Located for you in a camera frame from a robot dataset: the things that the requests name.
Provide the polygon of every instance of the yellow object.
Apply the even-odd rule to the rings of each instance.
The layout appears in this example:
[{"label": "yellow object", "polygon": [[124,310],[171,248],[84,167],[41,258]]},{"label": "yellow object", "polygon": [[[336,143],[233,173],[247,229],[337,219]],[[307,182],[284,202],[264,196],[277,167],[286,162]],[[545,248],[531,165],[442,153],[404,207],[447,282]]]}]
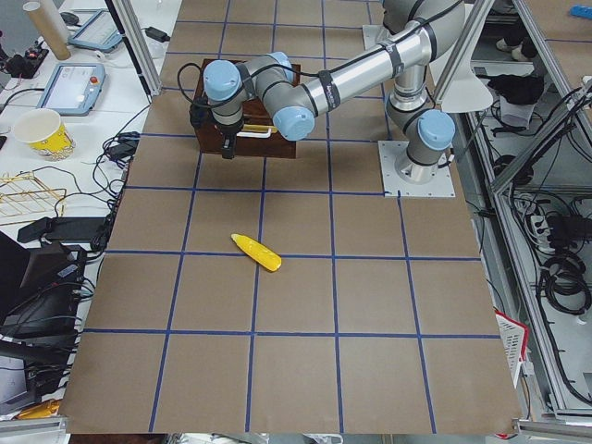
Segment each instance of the yellow object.
[{"label": "yellow object", "polygon": [[257,264],[269,271],[276,271],[281,266],[281,257],[256,240],[242,234],[231,234],[230,237]]},{"label": "yellow object", "polygon": [[20,142],[27,143],[37,153],[51,160],[68,157],[76,143],[70,137],[62,117],[53,109],[32,109],[15,122],[12,132]]},{"label": "yellow object", "polygon": [[250,125],[246,124],[242,127],[243,131],[249,132],[267,132],[267,130],[271,130],[271,133],[274,134],[278,132],[278,129],[273,125]]},{"label": "yellow object", "polygon": [[39,419],[46,418],[57,413],[61,400],[47,400],[41,404],[33,405],[17,415],[17,419]]}]

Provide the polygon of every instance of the blue object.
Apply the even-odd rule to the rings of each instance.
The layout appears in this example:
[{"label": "blue object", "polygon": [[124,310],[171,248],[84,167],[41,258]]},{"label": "blue object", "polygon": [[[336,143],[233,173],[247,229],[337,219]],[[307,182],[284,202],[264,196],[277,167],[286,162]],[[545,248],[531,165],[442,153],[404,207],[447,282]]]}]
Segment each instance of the blue object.
[{"label": "blue object", "polygon": [[430,109],[419,117],[417,132],[419,137],[434,151],[443,151],[449,147],[456,127],[452,118],[442,111]]},{"label": "blue object", "polygon": [[292,142],[304,139],[315,127],[315,116],[303,106],[281,108],[273,120],[282,136]]},{"label": "blue object", "polygon": [[101,64],[58,63],[37,107],[53,109],[61,116],[86,116],[104,84]]},{"label": "blue object", "polygon": [[241,86],[239,69],[227,60],[215,60],[203,71],[203,88],[207,96],[222,102]]},{"label": "blue object", "polygon": [[575,5],[570,9],[570,14],[584,19],[592,19],[592,6]]},{"label": "blue object", "polygon": [[74,46],[104,53],[113,51],[120,42],[121,34],[106,9],[96,11],[74,35],[68,37],[68,43]]},{"label": "blue object", "polygon": [[[268,56],[274,57],[277,60],[277,62],[280,65],[283,65],[284,67],[292,68],[292,64],[288,60],[288,56],[285,55],[284,53],[282,53],[281,51],[277,51],[275,53],[268,54]],[[292,71],[288,71],[287,69],[284,69],[284,72],[286,73],[286,77],[288,78],[288,81],[290,83],[292,83],[294,81],[294,73]]]}]

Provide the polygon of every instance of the wooden box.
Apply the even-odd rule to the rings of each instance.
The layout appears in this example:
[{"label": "wooden box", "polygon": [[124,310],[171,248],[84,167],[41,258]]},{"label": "wooden box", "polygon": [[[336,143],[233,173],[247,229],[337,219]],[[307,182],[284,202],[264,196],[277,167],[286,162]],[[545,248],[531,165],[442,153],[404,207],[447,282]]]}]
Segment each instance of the wooden box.
[{"label": "wooden box", "polygon": [[[214,59],[206,58],[203,61],[202,69],[213,62]],[[238,60],[230,60],[232,63],[238,63]],[[300,69],[299,65],[294,65],[294,69]],[[300,82],[300,75],[294,74],[294,86]],[[200,76],[194,97],[205,96],[204,79]],[[265,108],[259,99],[253,99],[243,104],[245,125],[273,125],[271,117],[265,111]],[[220,154],[220,148],[224,137],[216,129],[211,118],[207,119],[200,129],[195,130],[195,135],[200,144],[200,150],[203,153]],[[251,155],[259,157],[282,157],[293,159],[296,157],[296,142],[287,141],[279,132],[272,133],[268,139],[254,139],[247,137],[238,137],[235,155]]]}]

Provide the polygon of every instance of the blue joint cap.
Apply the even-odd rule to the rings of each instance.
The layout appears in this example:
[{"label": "blue joint cap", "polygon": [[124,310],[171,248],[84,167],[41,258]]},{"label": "blue joint cap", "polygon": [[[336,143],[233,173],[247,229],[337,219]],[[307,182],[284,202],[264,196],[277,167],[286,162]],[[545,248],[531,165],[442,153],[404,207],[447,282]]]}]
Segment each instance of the blue joint cap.
[{"label": "blue joint cap", "polygon": [[227,60],[214,60],[203,71],[203,88],[207,96],[222,102],[241,86],[239,69]]},{"label": "blue joint cap", "polygon": [[315,127],[315,116],[303,106],[281,108],[273,120],[282,136],[292,142],[304,139]]},{"label": "blue joint cap", "polygon": [[444,151],[452,143],[456,127],[452,118],[437,109],[425,111],[419,117],[417,132],[425,145],[434,151]]},{"label": "blue joint cap", "polygon": [[[280,65],[283,65],[284,67],[292,68],[292,64],[288,60],[288,56],[285,55],[284,53],[282,53],[281,51],[277,51],[275,53],[268,54],[268,56],[274,57],[277,60],[277,62]],[[294,73],[292,71],[288,71],[287,69],[284,69],[284,72],[286,73],[286,77],[288,78],[288,81],[290,83],[292,83],[294,81]]]}]

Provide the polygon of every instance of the brown tiled table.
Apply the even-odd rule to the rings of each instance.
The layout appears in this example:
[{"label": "brown tiled table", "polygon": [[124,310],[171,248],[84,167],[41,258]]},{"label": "brown tiled table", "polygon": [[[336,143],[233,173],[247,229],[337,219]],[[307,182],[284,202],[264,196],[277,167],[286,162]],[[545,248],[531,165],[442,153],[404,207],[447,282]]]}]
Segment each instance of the brown tiled table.
[{"label": "brown tiled table", "polygon": [[[186,0],[165,85],[212,55],[334,66],[381,18],[378,2],[300,4]],[[180,94],[154,100],[61,410],[69,431],[511,429],[520,409],[458,178],[455,199],[383,196],[376,141],[400,137],[384,96],[319,117],[293,160],[200,154]],[[283,266],[256,266],[233,232]]]}]

